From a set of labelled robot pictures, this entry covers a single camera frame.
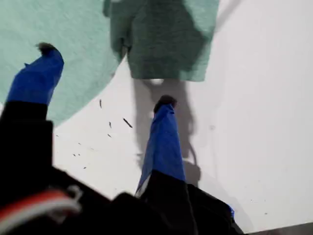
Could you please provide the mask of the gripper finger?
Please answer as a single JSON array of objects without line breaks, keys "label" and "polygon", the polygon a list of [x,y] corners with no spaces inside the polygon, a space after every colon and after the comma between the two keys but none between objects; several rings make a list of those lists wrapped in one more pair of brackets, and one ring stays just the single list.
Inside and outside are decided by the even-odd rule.
[{"label": "gripper finger", "polygon": [[59,50],[49,43],[36,45],[41,56],[14,77],[0,116],[13,120],[45,120],[64,68]]},{"label": "gripper finger", "polygon": [[173,234],[196,235],[175,117],[176,103],[172,96],[163,95],[154,107],[136,196],[158,212]]}]

